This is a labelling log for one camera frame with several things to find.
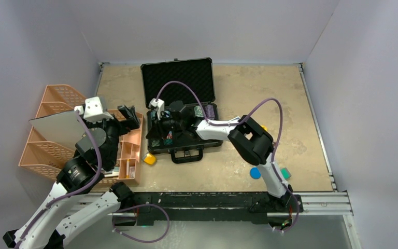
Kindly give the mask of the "purple chip stack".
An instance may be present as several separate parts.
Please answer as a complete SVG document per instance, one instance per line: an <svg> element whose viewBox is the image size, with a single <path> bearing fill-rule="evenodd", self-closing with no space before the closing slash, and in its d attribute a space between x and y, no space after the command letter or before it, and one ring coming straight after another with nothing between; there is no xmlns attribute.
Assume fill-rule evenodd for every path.
<svg viewBox="0 0 398 249"><path fill-rule="evenodd" d="M205 106L205 114L207 116L207 119L209 120L216 120L216 112L214 109L214 106L209 104Z"/></svg>

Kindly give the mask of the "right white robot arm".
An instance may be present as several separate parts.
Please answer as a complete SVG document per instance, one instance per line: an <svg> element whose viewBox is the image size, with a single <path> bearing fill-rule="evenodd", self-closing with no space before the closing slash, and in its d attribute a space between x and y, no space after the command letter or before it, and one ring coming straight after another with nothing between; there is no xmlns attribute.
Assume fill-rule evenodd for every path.
<svg viewBox="0 0 398 249"><path fill-rule="evenodd" d="M196 117L185 110L181 101L164 109L164 101L153 99L150 105L156 115L151 121L147 139L165 139L169 133L179 133L191 139L229 141L239 155L255 166L263 178L270 204L276 211L283 211L294 204L295 211L302 210L291 185L286 181L275 162L278 141L261 127L251 113L228 121L211 120L206 115Z"/></svg>

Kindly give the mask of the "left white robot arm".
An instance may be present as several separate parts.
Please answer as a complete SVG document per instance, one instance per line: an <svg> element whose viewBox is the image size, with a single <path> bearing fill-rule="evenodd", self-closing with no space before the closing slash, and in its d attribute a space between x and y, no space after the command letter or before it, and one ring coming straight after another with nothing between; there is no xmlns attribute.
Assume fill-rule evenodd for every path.
<svg viewBox="0 0 398 249"><path fill-rule="evenodd" d="M63 248L102 216L132 209L133 192L124 182L118 182L96 202L66 216L104 178L102 170L114 168L120 137L140 126L134 106L120 105L117 110L124 120L118 120L101 104L75 108L84 132L75 144L74 156L65 163L48 196L25 225L3 235L8 248Z"/></svg>

